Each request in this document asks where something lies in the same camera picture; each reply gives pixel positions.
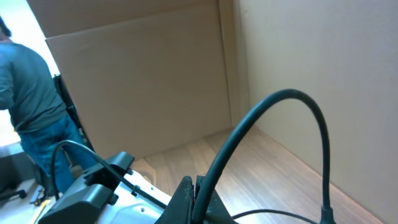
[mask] person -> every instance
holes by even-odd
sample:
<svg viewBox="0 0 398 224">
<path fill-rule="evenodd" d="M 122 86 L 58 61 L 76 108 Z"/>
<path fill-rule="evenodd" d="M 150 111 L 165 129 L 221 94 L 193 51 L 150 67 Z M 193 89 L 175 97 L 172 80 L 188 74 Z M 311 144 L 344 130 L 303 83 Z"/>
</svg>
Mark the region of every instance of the person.
<svg viewBox="0 0 398 224">
<path fill-rule="evenodd" d="M 14 43 L 0 17 L 0 110 L 9 110 L 23 150 L 50 177 L 51 157 L 62 140 L 84 143 L 58 95 L 45 60 L 32 49 Z M 87 169 L 95 160 L 79 147 L 64 146 L 70 160 Z M 74 181 L 62 151 L 55 161 L 56 185 L 65 192 Z"/>
</svg>

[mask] black chair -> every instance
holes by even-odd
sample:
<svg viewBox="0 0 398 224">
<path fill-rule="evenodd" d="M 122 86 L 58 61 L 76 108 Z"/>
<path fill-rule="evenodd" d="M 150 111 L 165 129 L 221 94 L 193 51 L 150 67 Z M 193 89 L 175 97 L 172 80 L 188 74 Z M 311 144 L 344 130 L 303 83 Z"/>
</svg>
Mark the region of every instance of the black chair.
<svg viewBox="0 0 398 224">
<path fill-rule="evenodd" d="M 26 198 L 25 190 L 18 190 L 16 192 L 11 192 L 5 195 L 2 195 L 7 189 L 16 189 L 17 185 L 14 183 L 8 183 L 5 185 L 0 186 L 0 201 L 8 200 L 13 196 L 19 195 L 20 198 Z"/>
<path fill-rule="evenodd" d="M 90 140 L 88 139 L 86 131 L 83 128 L 83 125 L 80 122 L 80 119 L 79 119 L 79 116 L 77 114 L 77 110 L 75 108 L 75 105 L 73 104 L 73 101 L 70 98 L 68 90 L 67 90 L 65 84 L 62 81 L 61 75 L 54 76 L 53 77 L 53 81 L 54 81 L 55 88 L 57 89 L 57 93 L 61 96 L 62 101 L 67 106 L 67 113 L 69 114 L 69 117 L 75 123 L 75 125 L 79 129 L 79 131 L 81 131 L 80 134 L 82 135 L 82 138 L 83 138 L 83 140 L 85 142 L 85 145 L 87 147 L 89 147 L 93 152 L 95 152 L 94 147 L 91 144 Z"/>
</svg>

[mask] man's arm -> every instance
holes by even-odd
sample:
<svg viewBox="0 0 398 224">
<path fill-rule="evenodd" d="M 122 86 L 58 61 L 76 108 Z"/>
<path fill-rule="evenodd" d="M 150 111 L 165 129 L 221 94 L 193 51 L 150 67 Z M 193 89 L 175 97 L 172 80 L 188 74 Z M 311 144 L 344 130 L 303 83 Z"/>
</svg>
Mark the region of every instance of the man's arm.
<svg viewBox="0 0 398 224">
<path fill-rule="evenodd" d="M 4 55 L 0 54 L 0 110 L 7 110 L 14 105 L 14 84 L 11 65 Z"/>
</svg>

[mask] white wall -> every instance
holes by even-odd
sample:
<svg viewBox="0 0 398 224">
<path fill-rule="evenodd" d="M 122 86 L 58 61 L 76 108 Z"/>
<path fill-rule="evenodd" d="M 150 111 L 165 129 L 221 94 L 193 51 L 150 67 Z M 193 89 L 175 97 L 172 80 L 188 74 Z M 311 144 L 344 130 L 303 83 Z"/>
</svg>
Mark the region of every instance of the white wall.
<svg viewBox="0 0 398 224">
<path fill-rule="evenodd" d="M 39 53 L 49 65 L 51 74 L 58 74 L 43 32 L 26 0 L 1 0 L 0 15 L 12 32 L 11 39 Z"/>
<path fill-rule="evenodd" d="M 398 1 L 242 0 L 250 103 L 284 88 L 307 92 L 330 129 L 331 180 L 398 223 Z M 257 125 L 321 172 L 311 112 L 284 101 Z"/>
</svg>

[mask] chair leg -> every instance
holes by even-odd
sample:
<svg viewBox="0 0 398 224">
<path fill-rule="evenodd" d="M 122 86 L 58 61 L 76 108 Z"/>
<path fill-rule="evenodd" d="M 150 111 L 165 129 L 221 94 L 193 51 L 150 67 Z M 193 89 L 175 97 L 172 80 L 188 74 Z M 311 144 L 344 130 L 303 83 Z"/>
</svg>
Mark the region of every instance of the chair leg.
<svg viewBox="0 0 398 224">
<path fill-rule="evenodd" d="M 25 190 L 18 190 L 17 192 L 13 192 L 13 193 L 9 193 L 7 195 L 0 196 L 0 200 L 8 200 L 15 195 L 19 195 L 20 198 L 26 198 Z"/>
</svg>

